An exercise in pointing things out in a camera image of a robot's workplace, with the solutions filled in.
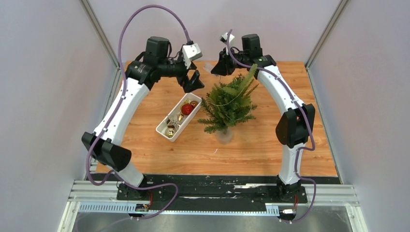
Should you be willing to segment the clear battery box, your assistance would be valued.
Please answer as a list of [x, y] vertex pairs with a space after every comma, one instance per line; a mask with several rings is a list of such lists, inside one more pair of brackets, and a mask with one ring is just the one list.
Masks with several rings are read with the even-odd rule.
[[214, 66], [209, 62], [206, 62], [203, 66], [203, 69], [206, 70], [209, 73], [212, 73], [213, 68], [214, 68]]

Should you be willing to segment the small green christmas tree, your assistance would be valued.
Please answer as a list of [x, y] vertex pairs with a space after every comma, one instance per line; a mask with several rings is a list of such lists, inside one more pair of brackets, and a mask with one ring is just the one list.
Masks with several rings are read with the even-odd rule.
[[201, 109], [206, 118], [197, 121], [205, 125], [205, 133], [215, 134], [221, 144], [231, 142], [233, 127], [256, 119], [252, 111], [257, 105], [251, 100], [251, 93], [258, 86], [253, 84], [256, 71], [257, 65], [254, 64], [247, 74], [239, 74], [229, 83], [214, 84], [211, 91], [201, 98]]

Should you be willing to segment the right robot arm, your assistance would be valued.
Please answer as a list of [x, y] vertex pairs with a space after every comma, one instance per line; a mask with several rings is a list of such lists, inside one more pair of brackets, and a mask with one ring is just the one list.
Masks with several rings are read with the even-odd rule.
[[267, 89], [281, 113], [275, 129], [282, 144], [276, 195], [279, 200], [288, 202], [301, 190], [300, 161], [303, 150], [308, 149], [307, 142], [313, 141], [315, 107], [305, 104], [286, 83], [276, 61], [263, 53], [257, 34], [242, 36], [242, 50], [238, 52], [232, 47], [233, 40], [234, 36], [229, 32], [220, 36], [226, 47], [219, 53], [219, 60], [211, 73], [227, 76], [235, 69], [257, 65], [254, 77]]

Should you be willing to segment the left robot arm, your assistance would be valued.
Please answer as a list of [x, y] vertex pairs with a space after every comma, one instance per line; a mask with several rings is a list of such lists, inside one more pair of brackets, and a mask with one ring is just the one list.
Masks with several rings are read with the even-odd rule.
[[125, 71], [117, 96], [101, 123], [92, 133], [84, 132], [81, 141], [87, 149], [86, 165], [90, 158], [107, 166], [136, 200], [147, 196], [149, 188], [143, 184], [144, 175], [132, 163], [130, 150], [121, 147], [126, 128], [142, 100], [162, 77], [176, 78], [185, 93], [204, 88], [193, 63], [202, 57], [197, 43], [183, 44], [177, 57], [170, 57], [171, 43], [164, 37], [148, 38], [146, 48]]

